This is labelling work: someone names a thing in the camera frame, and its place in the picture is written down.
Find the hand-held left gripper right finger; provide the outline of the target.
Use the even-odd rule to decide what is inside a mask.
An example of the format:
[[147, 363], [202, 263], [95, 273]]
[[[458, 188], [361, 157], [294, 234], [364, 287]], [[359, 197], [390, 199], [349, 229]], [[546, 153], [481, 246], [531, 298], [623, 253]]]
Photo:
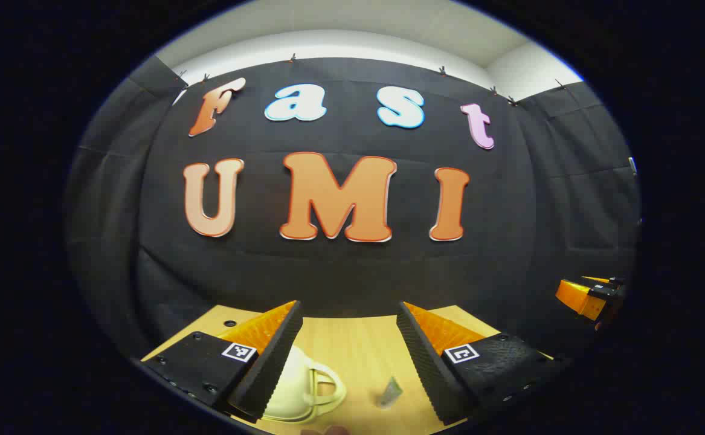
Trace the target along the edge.
[[565, 371], [506, 332], [484, 335], [402, 301], [396, 324], [422, 388], [445, 424], [487, 421], [528, 399]]

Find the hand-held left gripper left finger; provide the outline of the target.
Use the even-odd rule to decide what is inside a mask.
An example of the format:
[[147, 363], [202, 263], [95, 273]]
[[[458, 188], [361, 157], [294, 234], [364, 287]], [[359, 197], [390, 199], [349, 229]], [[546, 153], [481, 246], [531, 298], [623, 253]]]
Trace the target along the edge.
[[263, 417], [296, 336], [303, 304], [291, 301], [228, 333], [195, 330], [140, 368], [201, 407], [250, 423]]

